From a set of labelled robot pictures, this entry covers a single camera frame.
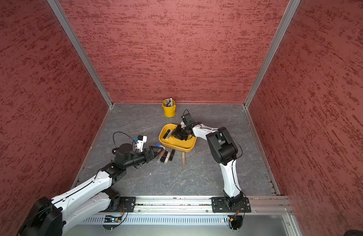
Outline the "gold black square lipstick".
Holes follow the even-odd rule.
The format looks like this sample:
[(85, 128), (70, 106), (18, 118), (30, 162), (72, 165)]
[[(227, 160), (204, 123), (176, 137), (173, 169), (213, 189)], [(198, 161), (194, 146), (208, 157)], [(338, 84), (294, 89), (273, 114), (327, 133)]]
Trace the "gold black square lipstick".
[(178, 134), (176, 134), (176, 133), (173, 133), (173, 134), (172, 134), (172, 137), (174, 137), (175, 139), (180, 140), (180, 136), (179, 136)]

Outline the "silver grey lipstick tube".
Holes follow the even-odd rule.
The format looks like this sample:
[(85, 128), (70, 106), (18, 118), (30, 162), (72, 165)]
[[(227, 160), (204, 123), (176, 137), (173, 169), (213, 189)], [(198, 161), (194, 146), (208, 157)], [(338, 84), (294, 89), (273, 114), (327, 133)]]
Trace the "silver grey lipstick tube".
[(172, 136), (173, 131), (170, 131), (169, 134), (166, 136), (166, 139), (170, 139)]

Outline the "yellow plastic storage box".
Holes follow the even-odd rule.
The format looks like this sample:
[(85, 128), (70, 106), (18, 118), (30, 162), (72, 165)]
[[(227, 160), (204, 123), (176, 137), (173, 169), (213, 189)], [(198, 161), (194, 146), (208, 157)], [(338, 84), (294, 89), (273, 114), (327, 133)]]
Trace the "yellow plastic storage box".
[(183, 151), (183, 152), (190, 152), (192, 151), (192, 149), (194, 148), (195, 144), (196, 144), (196, 137), (190, 136), (191, 139), (185, 141), (185, 140), (179, 140), (176, 139), (175, 137), (170, 137), (168, 139), (164, 139), (164, 135), (166, 134), (166, 132), (168, 130), (173, 130), (176, 128), (176, 124), (166, 124), (163, 126), (160, 134), (159, 134), (159, 142), (168, 148), (172, 148), (172, 149), (176, 149), (179, 151)]

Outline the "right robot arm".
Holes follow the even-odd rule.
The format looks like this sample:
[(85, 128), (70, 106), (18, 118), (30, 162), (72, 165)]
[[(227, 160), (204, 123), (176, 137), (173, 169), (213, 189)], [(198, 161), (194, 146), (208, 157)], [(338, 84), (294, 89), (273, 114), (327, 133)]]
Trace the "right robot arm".
[(181, 124), (172, 132), (172, 136), (186, 141), (190, 137), (202, 138), (207, 141), (213, 159), (219, 164), (224, 182), (224, 204), (228, 211), (238, 211), (245, 202), (236, 174), (238, 148), (233, 137), (224, 127), (211, 128), (203, 124), (189, 127)]

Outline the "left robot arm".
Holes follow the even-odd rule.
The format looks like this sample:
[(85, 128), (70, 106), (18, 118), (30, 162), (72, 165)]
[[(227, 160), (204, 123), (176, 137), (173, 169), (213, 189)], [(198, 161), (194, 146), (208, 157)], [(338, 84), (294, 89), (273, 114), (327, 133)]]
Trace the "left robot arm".
[(157, 146), (135, 152), (131, 144), (113, 150), (114, 160), (99, 169), (89, 180), (51, 199), (42, 197), (33, 205), (18, 230), (19, 236), (62, 236), (90, 216), (110, 209), (124, 210), (120, 193), (112, 188), (129, 167), (149, 163), (164, 149)]

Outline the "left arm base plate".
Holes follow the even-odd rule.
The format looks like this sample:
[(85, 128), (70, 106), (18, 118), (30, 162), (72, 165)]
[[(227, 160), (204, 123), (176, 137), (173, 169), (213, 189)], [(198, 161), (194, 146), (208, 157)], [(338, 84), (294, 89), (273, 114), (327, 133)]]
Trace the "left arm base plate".
[(111, 202), (110, 211), (111, 212), (129, 212), (134, 211), (137, 198), (134, 196), (121, 196), (119, 199)]

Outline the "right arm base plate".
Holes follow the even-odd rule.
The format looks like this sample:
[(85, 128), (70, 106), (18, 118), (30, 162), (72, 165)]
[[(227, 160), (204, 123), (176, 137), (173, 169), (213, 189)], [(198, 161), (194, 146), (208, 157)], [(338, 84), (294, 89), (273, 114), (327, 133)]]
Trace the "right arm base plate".
[(238, 200), (236, 203), (234, 200), (230, 201), (226, 197), (212, 197), (212, 211), (214, 213), (250, 213), (251, 206), (249, 199), (247, 197), (243, 197), (241, 200)]

